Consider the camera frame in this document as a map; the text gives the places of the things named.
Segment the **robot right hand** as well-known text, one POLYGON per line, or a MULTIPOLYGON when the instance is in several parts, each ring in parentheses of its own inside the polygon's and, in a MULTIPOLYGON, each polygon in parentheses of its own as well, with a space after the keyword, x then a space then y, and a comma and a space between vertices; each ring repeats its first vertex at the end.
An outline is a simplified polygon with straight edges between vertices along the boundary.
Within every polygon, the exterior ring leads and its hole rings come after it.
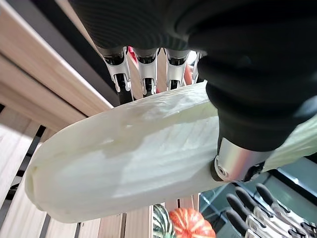
POLYGON ((262 183, 256 184, 257 192, 270 209, 257 203, 248 192, 235 188, 227 194, 230 209, 226 216, 243 238, 315 238, 317 225, 299 216, 278 199, 262 183))

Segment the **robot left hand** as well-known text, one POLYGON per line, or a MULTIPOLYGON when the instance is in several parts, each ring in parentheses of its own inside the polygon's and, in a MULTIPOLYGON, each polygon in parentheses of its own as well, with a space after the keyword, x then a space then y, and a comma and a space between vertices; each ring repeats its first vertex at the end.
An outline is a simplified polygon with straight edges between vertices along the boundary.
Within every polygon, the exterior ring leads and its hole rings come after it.
POLYGON ((199 51, 217 108, 211 174, 249 181, 294 129, 317 113, 314 0, 73 0, 102 52, 119 44, 199 51))

